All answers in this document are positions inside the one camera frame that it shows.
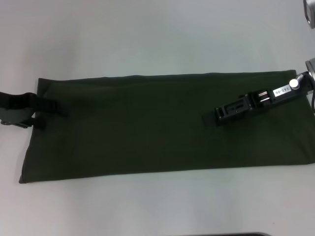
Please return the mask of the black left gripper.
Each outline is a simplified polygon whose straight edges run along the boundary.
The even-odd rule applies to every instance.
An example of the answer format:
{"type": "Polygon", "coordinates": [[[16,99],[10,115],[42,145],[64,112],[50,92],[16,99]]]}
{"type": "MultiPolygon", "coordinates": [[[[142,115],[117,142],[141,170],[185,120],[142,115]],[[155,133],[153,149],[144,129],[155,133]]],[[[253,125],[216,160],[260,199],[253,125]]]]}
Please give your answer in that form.
{"type": "Polygon", "coordinates": [[[66,116],[67,108],[59,101],[38,97],[34,93],[12,95],[0,93],[0,123],[21,128],[34,127],[45,129],[46,121],[42,117],[32,117],[35,113],[45,112],[66,116]]]}

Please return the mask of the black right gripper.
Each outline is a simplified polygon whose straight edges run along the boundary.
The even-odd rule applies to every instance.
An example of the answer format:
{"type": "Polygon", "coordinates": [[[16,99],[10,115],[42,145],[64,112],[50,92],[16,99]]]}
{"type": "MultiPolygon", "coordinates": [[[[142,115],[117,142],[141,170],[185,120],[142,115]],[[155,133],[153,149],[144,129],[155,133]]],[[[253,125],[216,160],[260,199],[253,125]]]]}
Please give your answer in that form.
{"type": "Polygon", "coordinates": [[[307,95],[314,89],[314,78],[303,72],[279,88],[263,89],[241,96],[236,101],[215,107],[202,115],[206,127],[222,126],[244,118],[253,108],[271,109],[307,95]]]}

